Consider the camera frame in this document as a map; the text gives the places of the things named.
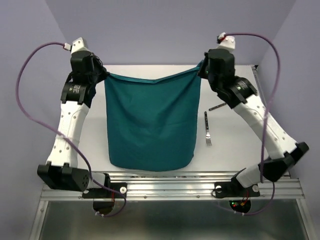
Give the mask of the teal cloth napkin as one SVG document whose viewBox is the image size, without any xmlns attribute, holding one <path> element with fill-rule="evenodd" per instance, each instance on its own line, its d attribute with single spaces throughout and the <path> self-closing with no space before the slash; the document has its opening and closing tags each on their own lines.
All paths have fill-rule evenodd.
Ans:
<svg viewBox="0 0 320 240">
<path fill-rule="evenodd" d="M 151 172 L 186 167 L 194 157 L 200 66 L 158 79 L 111 73 L 104 81 L 109 161 Z"/>
</svg>

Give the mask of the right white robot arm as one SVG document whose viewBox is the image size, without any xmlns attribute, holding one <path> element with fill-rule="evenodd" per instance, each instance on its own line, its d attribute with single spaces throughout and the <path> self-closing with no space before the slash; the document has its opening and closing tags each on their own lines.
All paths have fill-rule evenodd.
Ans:
<svg viewBox="0 0 320 240">
<path fill-rule="evenodd" d="M 260 163 L 246 167 L 234 175 L 231 192 L 242 195 L 248 187 L 263 180 L 278 181 L 309 151 L 305 142 L 297 142 L 270 115 L 251 82 L 235 74 L 235 57 L 226 49 L 209 49 L 198 76 L 208 80 L 209 86 L 223 102 L 237 113 L 261 140 Z"/>
</svg>

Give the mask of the metal fork black handle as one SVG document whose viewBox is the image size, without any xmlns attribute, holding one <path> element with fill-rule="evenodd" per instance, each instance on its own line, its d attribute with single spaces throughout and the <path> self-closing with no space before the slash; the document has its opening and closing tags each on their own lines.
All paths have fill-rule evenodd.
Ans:
<svg viewBox="0 0 320 240">
<path fill-rule="evenodd" d="M 204 112 L 204 123 L 205 123 L 205 141 L 206 141 L 206 145 L 208 147 L 212 146 L 212 141 L 211 141 L 211 134 L 210 134 L 210 130 L 209 130 L 209 121 L 208 121 L 208 113 L 205 111 Z"/>
</svg>

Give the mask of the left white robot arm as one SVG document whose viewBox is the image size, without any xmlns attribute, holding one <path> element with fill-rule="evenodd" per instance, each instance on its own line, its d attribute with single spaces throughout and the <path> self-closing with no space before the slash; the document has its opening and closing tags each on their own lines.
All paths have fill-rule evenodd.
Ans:
<svg viewBox="0 0 320 240">
<path fill-rule="evenodd" d="M 71 73 L 60 97 L 60 119 L 52 150 L 37 175 L 54 190 L 83 192 L 90 182 L 90 171 L 78 168 L 83 124 L 96 95 L 96 85 L 108 72 L 99 58 L 86 49 L 72 50 Z"/>
</svg>

